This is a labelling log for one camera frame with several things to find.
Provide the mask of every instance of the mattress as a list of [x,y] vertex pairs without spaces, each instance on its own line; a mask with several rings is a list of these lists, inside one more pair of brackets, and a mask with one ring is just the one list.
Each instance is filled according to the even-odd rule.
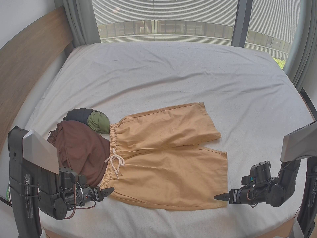
[[[100,110],[116,123],[129,114],[191,102],[204,102],[222,134],[203,145],[228,152],[228,189],[240,188],[241,177],[261,161],[269,160],[276,176],[283,136],[312,121],[299,93],[267,53],[191,42],[121,42],[74,49],[26,129],[47,138],[73,108]],[[93,209],[76,211],[70,220],[41,212],[41,223],[67,238],[255,237],[295,215],[306,163],[294,195],[278,208],[261,203],[167,211],[109,197]]]

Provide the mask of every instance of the bed frame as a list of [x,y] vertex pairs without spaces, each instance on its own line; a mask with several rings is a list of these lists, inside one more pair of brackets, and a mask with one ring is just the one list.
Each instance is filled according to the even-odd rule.
[[33,22],[0,49],[0,149],[28,93],[65,50],[73,49],[64,7]]

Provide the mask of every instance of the rolled green cloth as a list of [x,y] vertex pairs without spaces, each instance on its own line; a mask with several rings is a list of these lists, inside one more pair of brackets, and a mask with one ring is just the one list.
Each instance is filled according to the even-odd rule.
[[99,111],[92,111],[87,119],[88,126],[101,134],[109,134],[110,132],[110,121],[109,118]]

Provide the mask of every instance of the white drawstring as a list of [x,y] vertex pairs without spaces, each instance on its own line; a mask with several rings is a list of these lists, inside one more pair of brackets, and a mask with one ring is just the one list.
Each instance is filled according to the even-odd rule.
[[[112,165],[112,168],[113,168],[114,172],[116,173],[117,178],[119,179],[118,173],[119,173],[120,175],[122,175],[122,174],[119,172],[119,167],[120,167],[120,166],[124,166],[124,159],[123,159],[120,155],[115,154],[114,148],[112,149],[112,152],[113,152],[113,155],[112,155],[111,157],[107,158],[107,159],[105,160],[105,163],[106,163],[108,160],[110,160],[110,163],[111,163],[111,165]],[[113,158],[118,159],[118,161],[119,161],[119,164],[118,164],[117,169],[116,169],[116,168],[114,167],[114,165],[113,165],[113,162],[112,162],[112,159],[113,159]]]

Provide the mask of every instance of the curtain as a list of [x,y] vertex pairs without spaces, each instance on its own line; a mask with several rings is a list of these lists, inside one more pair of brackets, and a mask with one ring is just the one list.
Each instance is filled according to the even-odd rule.
[[100,42],[91,0],[54,0],[55,6],[65,7],[72,30],[74,47]]
[[300,15],[291,51],[284,71],[296,89],[301,89],[317,46],[317,0],[300,0]]

